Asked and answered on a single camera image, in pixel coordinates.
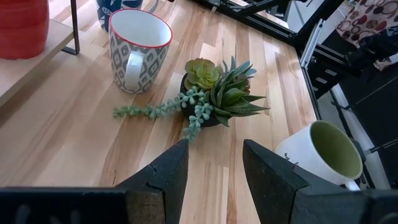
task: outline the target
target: red container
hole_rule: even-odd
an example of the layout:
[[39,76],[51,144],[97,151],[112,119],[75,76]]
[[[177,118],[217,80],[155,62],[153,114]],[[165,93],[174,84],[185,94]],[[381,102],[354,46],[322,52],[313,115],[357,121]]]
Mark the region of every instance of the red container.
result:
[[0,0],[0,58],[27,59],[43,52],[49,32],[47,0]]

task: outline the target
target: mug rim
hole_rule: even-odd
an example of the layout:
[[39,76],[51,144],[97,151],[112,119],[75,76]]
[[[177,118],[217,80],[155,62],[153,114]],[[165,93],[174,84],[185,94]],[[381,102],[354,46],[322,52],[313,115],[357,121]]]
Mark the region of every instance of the mug rim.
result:
[[[357,174],[357,175],[354,176],[354,177],[348,177],[348,176],[346,176],[346,175],[344,175],[344,174],[340,174],[339,172],[337,172],[336,170],[334,170],[334,168],[330,167],[329,164],[322,158],[322,156],[319,154],[318,150],[316,149],[316,147],[315,147],[315,145],[314,145],[314,143],[313,143],[313,140],[312,140],[312,136],[311,136],[311,129],[312,129],[312,126],[313,126],[315,123],[324,123],[324,124],[327,124],[327,125],[331,126],[332,128],[336,129],[338,132],[340,132],[340,134],[342,134],[342,135],[345,137],[346,140],[348,140],[348,142],[349,142],[349,143],[351,144],[351,146],[354,148],[355,154],[357,155],[357,157],[358,157],[358,159],[359,159],[359,166],[360,166],[359,174]],[[322,121],[322,120],[314,121],[314,122],[310,125],[310,128],[308,129],[308,132],[309,132],[310,139],[311,139],[311,145],[313,146],[313,148],[314,148],[316,154],[318,155],[318,157],[325,163],[325,165],[326,165],[330,170],[332,170],[334,173],[336,173],[336,174],[338,174],[338,175],[341,175],[341,176],[343,176],[343,177],[345,177],[345,178],[347,178],[347,179],[351,179],[351,180],[355,180],[355,179],[357,179],[358,177],[361,176],[361,174],[363,173],[363,163],[362,163],[362,159],[361,159],[361,156],[359,155],[359,152],[356,150],[356,146],[355,146],[354,143],[351,141],[351,139],[347,136],[347,134],[345,134],[342,130],[340,130],[340,129],[337,128],[336,126],[332,125],[330,122]]]
[[[113,29],[113,26],[112,26],[112,17],[113,17],[113,15],[115,15],[117,12],[125,11],[125,10],[129,10],[129,11],[141,11],[141,12],[148,13],[149,15],[154,16],[154,17],[160,19],[164,24],[166,24],[166,26],[167,26],[167,27],[169,28],[169,30],[170,30],[170,34],[171,34],[171,35],[170,35],[170,40],[167,41],[165,44],[162,44],[162,45],[158,45],[158,46],[146,46],[146,45],[142,45],[142,44],[137,44],[137,43],[131,42],[130,40],[127,40],[127,39],[121,37],[121,35],[120,35],[119,33],[117,33],[115,29]],[[161,47],[165,47],[165,46],[169,45],[169,44],[171,43],[172,39],[173,39],[173,30],[172,30],[172,28],[171,28],[163,19],[161,19],[159,16],[156,16],[155,14],[149,13],[149,12],[144,11],[144,10],[141,10],[141,9],[119,9],[119,10],[115,11],[115,12],[112,13],[111,16],[109,17],[109,27],[110,27],[111,30],[115,33],[115,35],[117,35],[120,39],[126,41],[126,42],[129,43],[129,44],[134,44],[134,45],[139,46],[139,47],[145,47],[145,48],[150,48],[150,49],[161,48]]]

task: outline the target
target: butcher block countertop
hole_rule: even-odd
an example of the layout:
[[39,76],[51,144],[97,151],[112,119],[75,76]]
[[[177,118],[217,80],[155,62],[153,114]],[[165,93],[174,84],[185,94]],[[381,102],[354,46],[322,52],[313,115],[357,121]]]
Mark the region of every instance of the butcher block countertop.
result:
[[[145,0],[149,9],[154,0]],[[112,187],[175,144],[182,114],[150,120],[113,118],[116,106],[167,101],[178,94],[185,62],[250,60],[259,115],[204,128],[189,146],[180,223],[259,223],[244,174],[242,146],[268,149],[316,120],[296,51],[268,35],[189,0],[161,0],[155,14],[174,36],[154,86],[141,95],[114,83],[108,35],[95,0],[78,0],[81,53],[60,52],[0,108],[0,185]],[[69,1],[50,0],[50,17],[71,26]]]

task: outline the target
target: succulent plant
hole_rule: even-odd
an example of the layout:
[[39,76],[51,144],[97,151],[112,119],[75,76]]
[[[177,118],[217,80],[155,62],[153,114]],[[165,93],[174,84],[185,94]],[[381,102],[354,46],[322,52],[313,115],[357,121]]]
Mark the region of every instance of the succulent plant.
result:
[[114,117],[125,117],[129,116],[148,116],[150,119],[163,117],[168,114],[173,114],[176,111],[181,111],[181,107],[187,107],[187,103],[195,106],[195,115],[189,117],[189,127],[183,131],[186,133],[183,136],[184,139],[188,139],[192,142],[195,136],[200,132],[200,126],[205,120],[210,118],[210,114],[213,111],[213,106],[209,105],[205,101],[204,92],[198,90],[197,87],[193,86],[192,89],[187,91],[187,94],[179,93],[174,100],[169,99],[167,104],[160,103],[157,106],[147,105],[146,108],[140,109],[134,105],[122,106],[120,108],[113,109]]
[[187,62],[185,71],[187,72],[187,78],[184,86],[187,90],[196,86],[207,91],[213,87],[223,74],[223,69],[220,66],[216,67],[212,61],[202,58]]
[[250,102],[265,98],[265,96],[252,96],[246,91],[248,79],[252,78],[256,70],[251,68],[250,61],[244,62],[236,68],[236,61],[232,57],[231,68],[225,62],[226,73],[218,80],[214,87],[205,93],[205,100],[213,105],[217,120],[228,127],[228,119],[233,116],[251,116],[259,114],[257,111],[269,108],[256,106]]

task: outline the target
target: white and green mug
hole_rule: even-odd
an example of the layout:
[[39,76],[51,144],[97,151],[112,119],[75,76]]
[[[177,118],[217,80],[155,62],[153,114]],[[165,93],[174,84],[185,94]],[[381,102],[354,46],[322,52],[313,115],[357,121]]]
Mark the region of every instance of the white and green mug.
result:
[[301,168],[349,190],[363,171],[361,157],[349,137],[326,121],[316,121],[282,141],[275,153]]

